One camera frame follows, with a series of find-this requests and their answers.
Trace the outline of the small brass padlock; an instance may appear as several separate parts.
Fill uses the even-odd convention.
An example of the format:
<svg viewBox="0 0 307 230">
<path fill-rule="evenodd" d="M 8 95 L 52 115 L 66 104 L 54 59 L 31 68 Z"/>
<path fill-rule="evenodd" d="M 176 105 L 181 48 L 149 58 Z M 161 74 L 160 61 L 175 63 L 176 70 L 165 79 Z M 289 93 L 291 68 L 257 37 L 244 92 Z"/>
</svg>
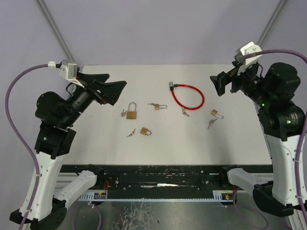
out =
<svg viewBox="0 0 307 230">
<path fill-rule="evenodd" d="M 223 116 L 221 113 L 219 113 L 218 111 L 216 111 L 216 110 L 212 110 L 212 111 L 211 111 L 211 114 L 212 114 L 213 116 L 219 118 L 219 119 L 223 119 L 223 118 L 224 118 L 224 116 Z"/>
<path fill-rule="evenodd" d="M 160 110 L 160 109 L 166 109 L 167 105 L 163 104 L 157 104 L 157 103 L 148 103 L 148 105 L 154 106 L 155 110 Z"/>
</svg>

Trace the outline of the large brass long-shackle padlock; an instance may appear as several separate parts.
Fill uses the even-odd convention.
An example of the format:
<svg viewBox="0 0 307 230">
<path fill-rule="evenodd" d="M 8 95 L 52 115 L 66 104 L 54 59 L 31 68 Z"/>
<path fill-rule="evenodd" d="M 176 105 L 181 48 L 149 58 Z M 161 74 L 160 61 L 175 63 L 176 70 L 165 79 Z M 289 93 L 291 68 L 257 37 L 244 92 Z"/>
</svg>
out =
<svg viewBox="0 0 307 230">
<path fill-rule="evenodd" d="M 126 114 L 126 119 L 128 120 L 137 119 L 137 104 L 135 102 L 129 103 L 127 114 Z"/>
</svg>

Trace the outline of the red cable lock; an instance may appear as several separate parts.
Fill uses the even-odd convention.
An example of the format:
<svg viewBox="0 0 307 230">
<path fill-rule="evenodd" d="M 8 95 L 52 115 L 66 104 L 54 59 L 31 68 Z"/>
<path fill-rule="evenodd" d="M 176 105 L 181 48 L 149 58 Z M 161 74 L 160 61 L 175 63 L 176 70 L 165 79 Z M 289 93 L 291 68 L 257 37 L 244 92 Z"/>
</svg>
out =
<svg viewBox="0 0 307 230">
<path fill-rule="evenodd" d="M 168 84 L 175 102 L 184 110 L 195 111 L 201 109 L 205 102 L 205 96 L 198 88 L 187 84 Z"/>
</svg>

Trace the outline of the brass padlock with key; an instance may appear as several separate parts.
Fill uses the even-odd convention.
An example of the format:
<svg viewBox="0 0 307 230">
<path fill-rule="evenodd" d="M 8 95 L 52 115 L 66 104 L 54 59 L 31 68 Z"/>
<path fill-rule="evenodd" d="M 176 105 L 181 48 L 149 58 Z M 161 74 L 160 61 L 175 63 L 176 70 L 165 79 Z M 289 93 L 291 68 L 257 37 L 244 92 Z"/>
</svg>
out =
<svg viewBox="0 0 307 230">
<path fill-rule="evenodd" d="M 145 135 L 145 136 L 150 136 L 152 132 L 149 129 L 143 127 L 140 131 L 140 134 Z"/>
</svg>

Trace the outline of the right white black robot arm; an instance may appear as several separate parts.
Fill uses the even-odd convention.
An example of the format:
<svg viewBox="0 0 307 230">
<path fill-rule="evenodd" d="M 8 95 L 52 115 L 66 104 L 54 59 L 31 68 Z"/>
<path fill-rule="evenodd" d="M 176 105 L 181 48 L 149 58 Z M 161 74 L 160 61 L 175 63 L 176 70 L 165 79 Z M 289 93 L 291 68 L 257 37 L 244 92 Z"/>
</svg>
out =
<svg viewBox="0 0 307 230">
<path fill-rule="evenodd" d="M 222 183 L 235 185 L 248 192 L 257 207 L 277 217 L 287 217 L 307 205 L 303 176 L 295 175 L 297 146 L 303 143 L 301 133 L 305 113 L 292 102 L 301 80 L 297 70 L 286 63 L 274 63 L 264 77 L 259 77 L 259 64 L 239 73 L 239 65 L 228 72 L 211 76 L 217 94 L 223 95 L 226 85 L 231 92 L 242 91 L 258 107 L 258 118 L 267 137 L 273 167 L 273 180 L 260 179 L 243 168 L 230 165 L 221 169 Z"/>
</svg>

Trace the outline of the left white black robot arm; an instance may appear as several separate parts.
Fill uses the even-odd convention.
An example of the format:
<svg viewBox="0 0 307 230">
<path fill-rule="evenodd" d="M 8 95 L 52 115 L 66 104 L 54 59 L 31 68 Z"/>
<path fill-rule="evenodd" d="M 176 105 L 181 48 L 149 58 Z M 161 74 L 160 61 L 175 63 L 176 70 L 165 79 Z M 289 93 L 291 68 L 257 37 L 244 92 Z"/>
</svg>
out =
<svg viewBox="0 0 307 230">
<path fill-rule="evenodd" d="M 108 74 L 76 73 L 69 78 L 71 84 L 77 85 L 69 99 L 54 92 L 38 98 L 35 115 L 41 125 L 33 153 L 35 170 L 24 204 L 10 214 L 11 221 L 29 224 L 32 230 L 55 230 L 86 190 L 104 183 L 104 170 L 90 164 L 61 191 L 55 191 L 58 174 L 76 135 L 74 122 L 92 102 L 114 105 L 127 84 L 124 80 L 108 82 L 108 78 Z"/>
</svg>

